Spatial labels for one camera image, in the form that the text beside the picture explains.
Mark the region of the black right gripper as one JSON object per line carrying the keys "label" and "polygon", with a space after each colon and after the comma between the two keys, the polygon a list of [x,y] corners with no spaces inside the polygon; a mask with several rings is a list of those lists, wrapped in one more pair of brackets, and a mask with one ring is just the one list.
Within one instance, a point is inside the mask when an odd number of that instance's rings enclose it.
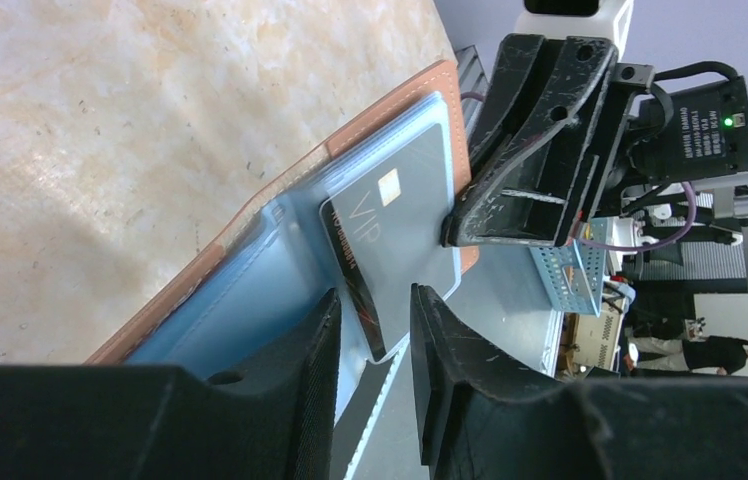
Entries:
{"label": "black right gripper", "polygon": [[[441,233],[445,246],[565,245],[582,211],[618,49],[606,38],[509,34],[468,140],[472,179]],[[719,61],[658,72],[628,122],[596,217],[622,214],[633,186],[669,187],[748,172],[748,88]]]}

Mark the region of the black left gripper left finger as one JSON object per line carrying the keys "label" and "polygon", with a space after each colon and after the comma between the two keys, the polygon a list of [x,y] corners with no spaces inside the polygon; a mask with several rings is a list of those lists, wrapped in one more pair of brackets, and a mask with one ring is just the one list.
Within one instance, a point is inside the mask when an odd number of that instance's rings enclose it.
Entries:
{"label": "black left gripper left finger", "polygon": [[325,479],[341,303],[200,379],[173,365],[0,365],[0,479]]}

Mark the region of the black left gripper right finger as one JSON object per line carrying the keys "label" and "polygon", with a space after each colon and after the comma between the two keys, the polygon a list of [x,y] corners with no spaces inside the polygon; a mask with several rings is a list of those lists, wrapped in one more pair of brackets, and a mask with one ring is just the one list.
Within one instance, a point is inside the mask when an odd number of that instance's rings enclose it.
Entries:
{"label": "black left gripper right finger", "polygon": [[433,479],[748,479],[748,377],[561,382],[410,288],[421,463]]}

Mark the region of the black VIP credit card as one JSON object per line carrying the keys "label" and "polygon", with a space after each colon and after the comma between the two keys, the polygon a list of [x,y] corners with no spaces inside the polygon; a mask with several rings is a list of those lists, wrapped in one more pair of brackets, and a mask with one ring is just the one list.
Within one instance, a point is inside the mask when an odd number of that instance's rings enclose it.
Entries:
{"label": "black VIP credit card", "polygon": [[441,241],[455,196],[450,147],[441,122],[396,122],[343,155],[345,174],[327,183],[321,220],[374,364],[408,333],[411,285],[449,297],[478,259]]}

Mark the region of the brown leather card holder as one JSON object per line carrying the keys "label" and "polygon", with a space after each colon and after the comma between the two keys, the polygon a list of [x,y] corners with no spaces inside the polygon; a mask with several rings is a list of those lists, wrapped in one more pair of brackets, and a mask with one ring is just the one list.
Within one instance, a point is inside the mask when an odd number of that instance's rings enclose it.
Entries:
{"label": "brown leather card holder", "polygon": [[320,215],[342,156],[399,122],[449,129],[454,201],[471,180],[456,65],[408,79],[259,190],[229,224],[92,356],[100,365],[172,364],[207,379],[296,326],[329,290],[341,303],[334,423],[369,344]]}

